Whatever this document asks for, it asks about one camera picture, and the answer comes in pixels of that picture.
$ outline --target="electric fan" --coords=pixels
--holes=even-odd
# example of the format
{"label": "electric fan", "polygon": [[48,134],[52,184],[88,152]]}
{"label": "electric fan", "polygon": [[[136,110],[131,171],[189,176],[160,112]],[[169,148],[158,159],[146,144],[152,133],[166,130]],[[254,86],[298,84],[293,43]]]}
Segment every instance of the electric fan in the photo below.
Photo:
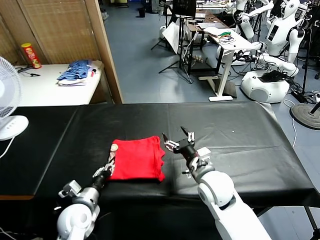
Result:
{"label": "electric fan", "polygon": [[20,77],[14,66],[0,56],[0,141],[12,139],[27,128],[25,116],[10,116],[20,101]]}

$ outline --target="folded blue clothes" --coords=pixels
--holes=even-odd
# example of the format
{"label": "folded blue clothes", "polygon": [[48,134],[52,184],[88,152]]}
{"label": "folded blue clothes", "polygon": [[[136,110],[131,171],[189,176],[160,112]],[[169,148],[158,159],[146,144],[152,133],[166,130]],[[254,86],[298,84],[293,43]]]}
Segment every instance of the folded blue clothes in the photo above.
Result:
{"label": "folded blue clothes", "polygon": [[88,70],[91,68],[91,60],[78,60],[69,64],[68,70],[63,72],[57,80],[74,81],[77,79],[84,79],[88,76]]}

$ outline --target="pringles can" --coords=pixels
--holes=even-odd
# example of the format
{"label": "pringles can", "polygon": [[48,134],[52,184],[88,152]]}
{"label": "pringles can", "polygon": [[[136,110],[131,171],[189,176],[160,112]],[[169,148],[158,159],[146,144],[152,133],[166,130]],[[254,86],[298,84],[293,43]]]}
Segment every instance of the pringles can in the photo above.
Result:
{"label": "pringles can", "polygon": [[41,63],[39,61],[38,56],[35,53],[35,50],[33,49],[31,43],[26,42],[24,44],[21,45],[21,47],[23,48],[25,54],[27,55],[28,59],[30,59],[32,66],[34,69],[39,69],[41,68]]}

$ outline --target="blue floor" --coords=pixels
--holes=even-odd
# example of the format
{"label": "blue floor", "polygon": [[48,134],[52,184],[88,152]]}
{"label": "blue floor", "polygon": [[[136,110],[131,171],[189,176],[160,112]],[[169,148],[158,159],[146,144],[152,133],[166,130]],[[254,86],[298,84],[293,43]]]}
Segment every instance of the blue floor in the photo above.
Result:
{"label": "blue floor", "polygon": [[[162,47],[150,48],[157,43],[160,26],[165,24],[165,17],[157,14],[146,14],[138,18],[139,3],[129,4],[129,8],[107,7],[109,18],[104,22],[112,57],[119,79],[120,89],[125,103],[190,103],[209,102],[213,92],[206,81],[198,81],[191,76],[193,84],[188,84],[180,71],[169,69],[158,74],[178,59],[172,52]],[[216,47],[207,44],[202,51],[193,55],[208,58],[213,66]],[[308,70],[306,91],[320,90],[320,80],[314,76],[320,69]],[[295,81],[302,84],[304,70],[300,68]],[[241,77],[231,80],[236,85],[241,83]],[[250,101],[236,87],[238,98],[234,101]],[[291,95],[289,99],[298,103]],[[284,133],[293,143],[295,132],[289,108],[283,103],[272,104],[272,109]],[[307,129],[295,123],[297,139],[294,150],[307,171],[315,187],[320,189],[320,132]],[[314,218],[320,227],[320,209],[312,208]],[[312,227],[303,207],[274,207],[260,218],[273,240],[309,240],[312,237]]]}

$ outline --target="fan base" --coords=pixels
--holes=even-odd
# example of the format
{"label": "fan base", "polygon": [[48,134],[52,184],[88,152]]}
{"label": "fan base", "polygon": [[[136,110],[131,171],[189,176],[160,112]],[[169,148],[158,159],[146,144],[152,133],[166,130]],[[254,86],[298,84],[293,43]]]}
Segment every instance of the fan base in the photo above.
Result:
{"label": "fan base", "polygon": [[21,134],[28,126],[25,116],[8,116],[0,120],[0,141],[12,139]]}
{"label": "fan base", "polygon": [[311,114],[312,109],[313,107],[309,104],[296,104],[290,108],[290,114],[302,126],[320,130],[320,110],[317,109],[314,114]]}

